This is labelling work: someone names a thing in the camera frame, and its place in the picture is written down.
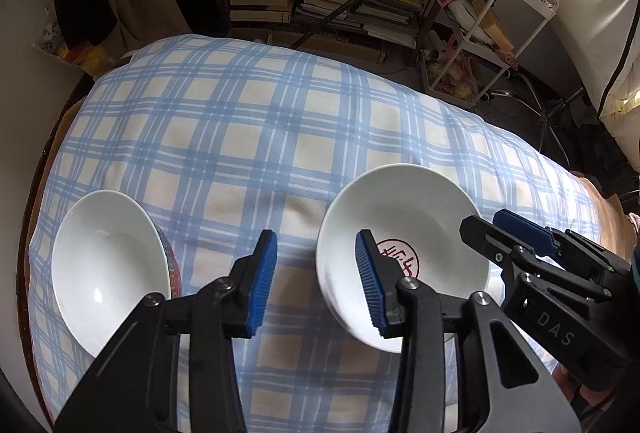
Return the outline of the large red bowl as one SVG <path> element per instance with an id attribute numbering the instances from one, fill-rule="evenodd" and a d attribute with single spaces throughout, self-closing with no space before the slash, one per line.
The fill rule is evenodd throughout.
<path id="1" fill-rule="evenodd" d="M 181 295 L 171 245 L 125 193 L 96 190 L 68 211 L 54 239 L 51 279 L 58 310 L 92 357 L 146 294 Z"/>

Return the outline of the tan fleece blanket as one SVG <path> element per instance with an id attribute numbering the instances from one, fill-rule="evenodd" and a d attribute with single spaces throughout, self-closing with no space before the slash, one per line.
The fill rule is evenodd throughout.
<path id="1" fill-rule="evenodd" d="M 587 190 L 596 208 L 600 223 L 600 235 L 597 242 L 631 263 L 632 251 L 639 242 L 639 215 L 625 214 L 617 194 L 605 198 L 597 190 L 596 185 L 585 175 L 578 172 L 573 172 L 573 175 Z"/>

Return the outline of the blue plaid tablecloth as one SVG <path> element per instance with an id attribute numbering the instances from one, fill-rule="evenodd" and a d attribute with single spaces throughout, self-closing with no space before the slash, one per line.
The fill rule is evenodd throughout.
<path id="1" fill-rule="evenodd" d="M 174 249 L 193 293 L 277 233 L 265 321 L 234 346 L 253 432 L 383 432 L 398 359 L 352 339 L 320 294 L 314 247 L 344 185 L 413 163 L 500 208 L 590 239 L 601 219 L 586 185 L 518 136 L 348 64 L 262 44 L 185 35 L 139 50 L 93 86 L 53 147 L 28 247 L 32 350 L 57 415 L 91 357 L 58 311 L 53 242 L 82 196 L 137 200 Z"/>

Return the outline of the white utility cart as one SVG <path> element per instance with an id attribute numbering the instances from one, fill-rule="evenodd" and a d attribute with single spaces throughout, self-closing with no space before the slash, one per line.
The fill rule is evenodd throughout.
<path id="1" fill-rule="evenodd" d="M 556 15 L 560 0 L 519 0 L 539 17 L 520 45 L 494 13 L 497 0 L 437 0 L 439 12 L 424 40 L 420 69 L 425 93 L 470 109 L 509 70 Z"/>

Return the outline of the white softbox light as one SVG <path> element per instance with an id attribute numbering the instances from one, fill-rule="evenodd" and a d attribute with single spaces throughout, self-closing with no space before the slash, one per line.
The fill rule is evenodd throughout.
<path id="1" fill-rule="evenodd" d="M 560 0 L 558 34 L 598 118 L 639 167 L 639 0 Z"/>

